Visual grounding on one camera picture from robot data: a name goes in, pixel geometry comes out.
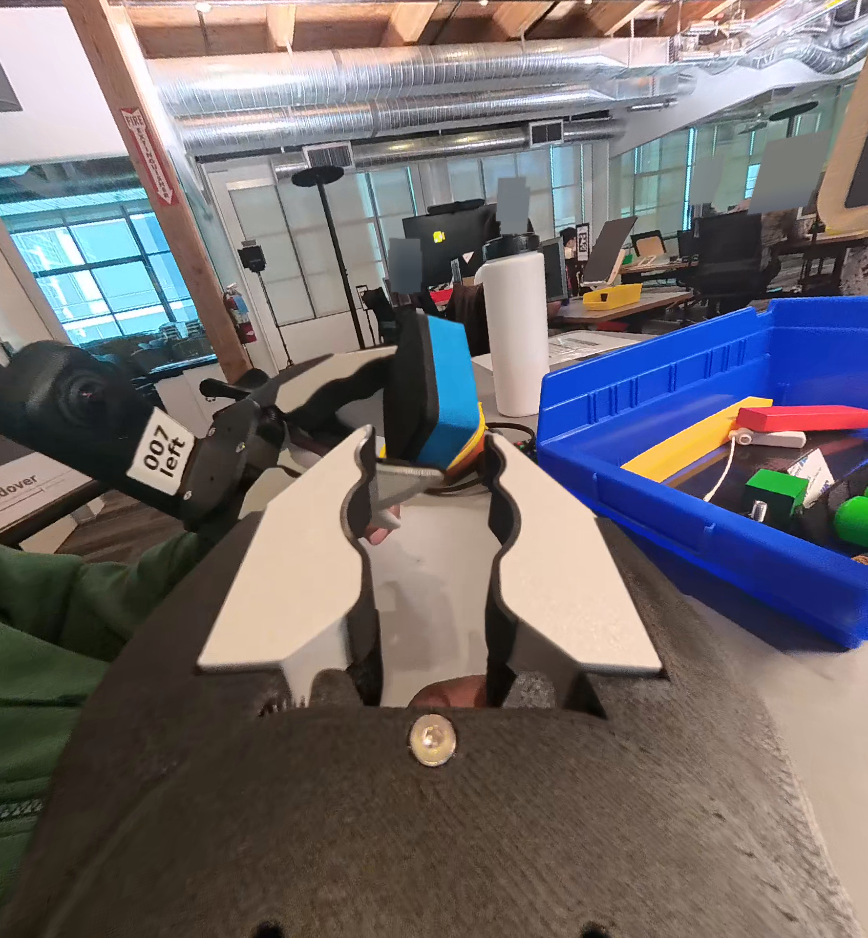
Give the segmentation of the light blue foam block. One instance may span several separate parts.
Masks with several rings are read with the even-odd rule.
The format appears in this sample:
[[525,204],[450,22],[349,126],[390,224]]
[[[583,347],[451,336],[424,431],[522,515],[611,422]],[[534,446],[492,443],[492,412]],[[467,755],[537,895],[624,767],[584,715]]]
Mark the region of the light blue foam block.
[[443,472],[485,430],[463,325],[407,311],[382,388],[384,457]]

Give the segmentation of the green cube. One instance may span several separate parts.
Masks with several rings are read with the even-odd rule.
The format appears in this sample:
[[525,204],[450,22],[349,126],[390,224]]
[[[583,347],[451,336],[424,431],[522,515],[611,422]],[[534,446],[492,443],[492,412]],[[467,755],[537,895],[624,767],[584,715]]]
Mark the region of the green cube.
[[748,518],[785,530],[804,504],[808,479],[768,469],[758,470],[746,482],[740,509]]

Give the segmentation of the white paper roll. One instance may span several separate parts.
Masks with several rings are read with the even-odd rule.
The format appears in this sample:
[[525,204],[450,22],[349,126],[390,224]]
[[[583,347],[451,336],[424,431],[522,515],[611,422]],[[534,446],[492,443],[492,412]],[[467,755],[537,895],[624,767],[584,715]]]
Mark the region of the white paper roll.
[[549,372],[545,259],[534,232],[484,245],[474,282],[483,288],[498,412],[533,416]]

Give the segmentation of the yellow bin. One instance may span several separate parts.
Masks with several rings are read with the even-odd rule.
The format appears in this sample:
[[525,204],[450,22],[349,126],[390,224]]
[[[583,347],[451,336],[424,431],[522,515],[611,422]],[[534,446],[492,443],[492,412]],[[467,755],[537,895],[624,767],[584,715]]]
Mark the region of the yellow bin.
[[642,283],[606,286],[582,296],[583,308],[589,312],[603,312],[632,306],[640,300]]

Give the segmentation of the long yellow block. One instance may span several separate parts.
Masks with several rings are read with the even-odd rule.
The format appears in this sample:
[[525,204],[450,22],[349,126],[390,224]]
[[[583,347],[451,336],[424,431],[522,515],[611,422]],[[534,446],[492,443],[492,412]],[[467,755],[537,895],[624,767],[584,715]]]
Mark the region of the long yellow block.
[[740,410],[768,407],[772,399],[751,396],[666,438],[623,463],[621,468],[657,483],[663,483],[680,471],[729,443]]

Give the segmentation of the wide silver ceiling duct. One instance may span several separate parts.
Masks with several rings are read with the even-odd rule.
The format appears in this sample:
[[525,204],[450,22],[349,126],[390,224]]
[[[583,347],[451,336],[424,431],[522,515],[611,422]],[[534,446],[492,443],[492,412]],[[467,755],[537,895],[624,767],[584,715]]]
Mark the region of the wide silver ceiling duct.
[[669,39],[421,45],[148,60],[194,155],[673,103],[697,77]]

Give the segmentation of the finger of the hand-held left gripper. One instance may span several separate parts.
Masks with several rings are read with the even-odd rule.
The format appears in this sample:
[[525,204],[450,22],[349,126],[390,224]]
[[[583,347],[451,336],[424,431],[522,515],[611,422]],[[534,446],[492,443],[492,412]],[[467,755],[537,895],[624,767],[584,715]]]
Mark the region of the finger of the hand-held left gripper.
[[338,412],[381,391],[394,347],[312,358],[281,371],[269,397],[269,439],[278,434],[316,442],[340,442],[351,433]]
[[377,462],[367,485],[370,518],[366,531],[393,532],[399,529],[401,506],[439,486],[444,479],[445,473],[437,468]]

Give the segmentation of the white card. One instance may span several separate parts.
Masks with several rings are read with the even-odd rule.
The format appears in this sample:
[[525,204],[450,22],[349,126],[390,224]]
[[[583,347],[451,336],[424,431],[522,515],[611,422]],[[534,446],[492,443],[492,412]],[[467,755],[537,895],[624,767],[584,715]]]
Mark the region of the white card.
[[803,508],[808,509],[835,483],[821,448],[816,448],[798,458],[787,469],[786,474],[806,481]]

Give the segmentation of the red block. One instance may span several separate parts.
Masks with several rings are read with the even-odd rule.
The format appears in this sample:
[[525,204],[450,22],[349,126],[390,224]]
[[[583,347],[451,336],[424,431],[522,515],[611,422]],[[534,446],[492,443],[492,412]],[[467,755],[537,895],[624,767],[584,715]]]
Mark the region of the red block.
[[868,409],[845,405],[741,407],[735,428],[751,432],[817,432],[868,428]]

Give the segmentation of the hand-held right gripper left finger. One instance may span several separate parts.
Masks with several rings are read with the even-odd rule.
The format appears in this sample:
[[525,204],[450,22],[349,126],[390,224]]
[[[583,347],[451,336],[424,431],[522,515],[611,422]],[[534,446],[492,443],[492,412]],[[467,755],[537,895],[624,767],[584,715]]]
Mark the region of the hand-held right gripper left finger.
[[365,704],[381,703],[380,616],[360,542],[376,460],[374,429],[357,428],[268,503],[198,656],[199,673],[278,672],[298,704],[318,673],[340,670]]

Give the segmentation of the dark brown jacket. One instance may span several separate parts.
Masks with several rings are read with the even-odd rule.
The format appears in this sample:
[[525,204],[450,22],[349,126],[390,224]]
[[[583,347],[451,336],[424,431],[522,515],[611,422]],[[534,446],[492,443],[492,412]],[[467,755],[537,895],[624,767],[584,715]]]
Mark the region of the dark brown jacket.
[[444,316],[451,322],[463,325],[472,357],[490,352],[486,298],[481,284],[455,284]]

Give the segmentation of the tilted grey board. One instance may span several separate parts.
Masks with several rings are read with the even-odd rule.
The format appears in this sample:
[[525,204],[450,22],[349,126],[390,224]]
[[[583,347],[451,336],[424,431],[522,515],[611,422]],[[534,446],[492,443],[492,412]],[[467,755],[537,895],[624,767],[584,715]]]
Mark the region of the tilted grey board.
[[637,216],[618,217],[604,223],[584,266],[581,287],[585,291],[614,282],[625,255],[624,245],[635,227]]

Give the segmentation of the black office chair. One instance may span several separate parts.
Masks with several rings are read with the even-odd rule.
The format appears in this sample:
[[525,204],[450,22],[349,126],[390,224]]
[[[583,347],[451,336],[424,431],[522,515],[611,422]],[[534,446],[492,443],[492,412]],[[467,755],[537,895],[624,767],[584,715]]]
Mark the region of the black office chair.
[[761,214],[734,212],[698,219],[694,289],[710,318],[767,299],[780,267],[764,246]]

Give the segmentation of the red fire extinguisher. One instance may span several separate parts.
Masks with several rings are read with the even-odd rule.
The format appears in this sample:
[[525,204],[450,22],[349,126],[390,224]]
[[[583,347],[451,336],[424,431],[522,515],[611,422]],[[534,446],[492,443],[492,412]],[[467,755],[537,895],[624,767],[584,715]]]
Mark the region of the red fire extinguisher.
[[222,293],[224,306],[229,313],[238,340],[242,346],[256,342],[254,324],[250,318],[247,302],[238,284],[227,285]]

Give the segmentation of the black circuit board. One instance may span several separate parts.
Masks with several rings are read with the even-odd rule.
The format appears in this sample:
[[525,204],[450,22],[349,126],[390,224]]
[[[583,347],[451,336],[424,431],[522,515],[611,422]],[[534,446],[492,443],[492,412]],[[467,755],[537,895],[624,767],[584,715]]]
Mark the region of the black circuit board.
[[846,500],[863,495],[868,486],[868,439],[864,437],[841,432],[812,433],[802,449],[737,445],[730,467],[729,446],[724,446],[670,477],[666,484],[696,498],[713,490],[712,505],[745,516],[740,509],[741,495],[751,476],[761,469],[786,473],[792,463],[816,448],[821,448],[835,483],[810,508],[798,509],[785,532],[847,554],[854,548],[838,538],[833,519]]

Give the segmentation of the white recycling cabinet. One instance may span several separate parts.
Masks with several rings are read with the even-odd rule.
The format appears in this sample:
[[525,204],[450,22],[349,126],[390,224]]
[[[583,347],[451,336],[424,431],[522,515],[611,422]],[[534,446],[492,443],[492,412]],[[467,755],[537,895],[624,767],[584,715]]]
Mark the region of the white recycling cabinet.
[[232,404],[225,398],[207,397],[200,390],[206,379],[225,379],[214,355],[170,362],[153,369],[147,378],[153,382],[167,413],[197,437],[205,436],[215,414]]

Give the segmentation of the orange tape roll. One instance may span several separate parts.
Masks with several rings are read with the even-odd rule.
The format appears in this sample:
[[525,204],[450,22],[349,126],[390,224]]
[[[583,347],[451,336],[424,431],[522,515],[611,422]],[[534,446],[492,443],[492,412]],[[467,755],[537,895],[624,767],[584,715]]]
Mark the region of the orange tape roll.
[[471,440],[445,470],[445,480],[449,483],[465,478],[474,472],[484,453],[485,435]]

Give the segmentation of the large blue plastic bin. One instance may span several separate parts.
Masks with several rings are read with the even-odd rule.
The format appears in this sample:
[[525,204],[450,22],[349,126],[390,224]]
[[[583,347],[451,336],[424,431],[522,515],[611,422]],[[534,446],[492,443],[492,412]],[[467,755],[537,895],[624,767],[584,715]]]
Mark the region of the large blue plastic bin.
[[545,376],[538,462],[588,507],[846,648],[868,569],[623,468],[750,397],[868,409],[868,297],[773,300]]

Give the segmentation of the red white arrow sign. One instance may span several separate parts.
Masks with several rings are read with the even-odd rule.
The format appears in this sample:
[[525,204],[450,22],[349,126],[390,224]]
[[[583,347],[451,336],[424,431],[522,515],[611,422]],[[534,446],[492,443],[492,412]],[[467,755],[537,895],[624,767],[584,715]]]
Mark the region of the red white arrow sign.
[[164,205],[176,205],[178,196],[175,185],[159,154],[154,135],[144,113],[139,108],[122,108],[120,115],[133,146],[143,162],[152,191]]

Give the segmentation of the black pole round disc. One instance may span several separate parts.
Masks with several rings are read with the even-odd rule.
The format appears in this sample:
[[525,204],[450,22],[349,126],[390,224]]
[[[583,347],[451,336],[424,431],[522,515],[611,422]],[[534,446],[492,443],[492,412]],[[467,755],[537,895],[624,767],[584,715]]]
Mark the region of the black pole round disc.
[[327,187],[335,182],[338,182],[343,177],[343,175],[344,168],[341,166],[309,166],[295,172],[291,176],[291,182],[297,188],[304,190],[315,189],[318,193],[323,216],[327,224],[327,229],[333,247],[334,257],[342,281],[350,319],[354,327],[359,349],[364,351],[367,349],[367,345],[361,329],[360,317],[356,309],[355,299],[350,287],[342,248],[335,228],[333,213],[326,193]]
[[817,100],[803,101],[772,113],[767,120],[769,124],[784,122],[786,124],[784,135],[786,138],[791,138],[797,133],[802,116],[810,111],[815,111],[817,107]]

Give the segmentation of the framed marker sign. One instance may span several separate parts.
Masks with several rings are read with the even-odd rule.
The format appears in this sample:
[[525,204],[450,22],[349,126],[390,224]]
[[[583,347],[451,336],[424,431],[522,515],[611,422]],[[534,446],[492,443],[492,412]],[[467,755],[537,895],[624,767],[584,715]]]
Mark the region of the framed marker sign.
[[85,475],[0,434],[0,544],[54,554],[105,508],[105,494]]

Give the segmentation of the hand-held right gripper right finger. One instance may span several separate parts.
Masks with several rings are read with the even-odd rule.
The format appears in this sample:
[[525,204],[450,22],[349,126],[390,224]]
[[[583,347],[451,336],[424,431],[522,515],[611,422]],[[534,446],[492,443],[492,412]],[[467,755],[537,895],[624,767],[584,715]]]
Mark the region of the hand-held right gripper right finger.
[[498,541],[485,611],[486,699],[537,674],[552,705],[598,707],[592,677],[662,676],[662,661],[596,515],[513,443],[485,443]]

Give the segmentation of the black television screen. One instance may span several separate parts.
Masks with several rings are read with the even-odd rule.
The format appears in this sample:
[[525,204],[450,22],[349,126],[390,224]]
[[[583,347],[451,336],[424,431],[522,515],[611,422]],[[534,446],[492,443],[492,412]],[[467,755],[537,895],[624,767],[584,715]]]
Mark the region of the black television screen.
[[433,290],[475,277],[485,244],[499,236],[496,208],[474,199],[402,219],[404,238],[420,241],[422,287]]

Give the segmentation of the green jacket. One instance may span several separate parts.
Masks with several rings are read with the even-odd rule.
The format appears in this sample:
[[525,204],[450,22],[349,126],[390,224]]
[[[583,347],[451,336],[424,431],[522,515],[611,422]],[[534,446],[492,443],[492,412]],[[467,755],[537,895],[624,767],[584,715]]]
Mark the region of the green jacket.
[[126,643],[92,618],[55,637],[0,622],[0,908],[81,709]]

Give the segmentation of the narrow silver ceiling duct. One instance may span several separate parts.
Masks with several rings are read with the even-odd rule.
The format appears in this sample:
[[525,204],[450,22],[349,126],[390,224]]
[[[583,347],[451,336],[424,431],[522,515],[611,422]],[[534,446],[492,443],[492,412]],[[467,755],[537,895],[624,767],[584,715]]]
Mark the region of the narrow silver ceiling duct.
[[385,138],[344,146],[345,172],[371,171],[449,158],[481,158],[514,154],[534,148],[612,141],[626,129],[612,115],[583,120],[542,120],[523,124],[464,130],[438,135]]

